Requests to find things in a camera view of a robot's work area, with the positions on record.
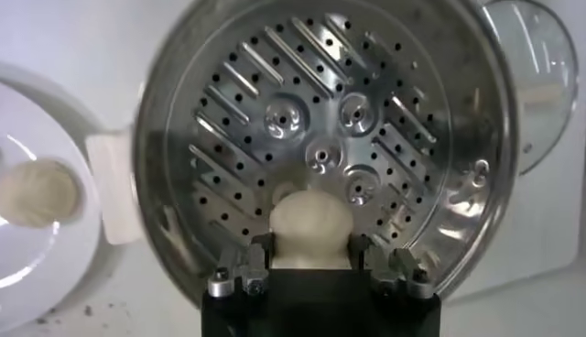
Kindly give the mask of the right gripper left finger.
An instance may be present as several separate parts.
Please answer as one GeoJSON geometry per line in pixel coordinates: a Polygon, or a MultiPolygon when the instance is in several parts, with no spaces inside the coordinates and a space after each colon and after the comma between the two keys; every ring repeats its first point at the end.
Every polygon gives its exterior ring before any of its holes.
{"type": "Polygon", "coordinates": [[[274,235],[257,235],[245,248],[227,246],[219,263],[208,278],[207,292],[212,298],[228,298],[237,292],[237,285],[248,296],[262,295],[274,254],[274,235]]]}

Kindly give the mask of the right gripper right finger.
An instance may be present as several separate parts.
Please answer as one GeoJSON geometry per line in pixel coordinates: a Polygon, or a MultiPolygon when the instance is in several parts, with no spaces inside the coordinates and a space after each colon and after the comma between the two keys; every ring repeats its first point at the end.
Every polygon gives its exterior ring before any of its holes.
{"type": "Polygon", "coordinates": [[[369,274],[376,292],[421,300],[435,296],[429,272],[408,248],[393,247],[378,234],[360,234],[350,237],[348,254],[352,269],[369,274]]]}

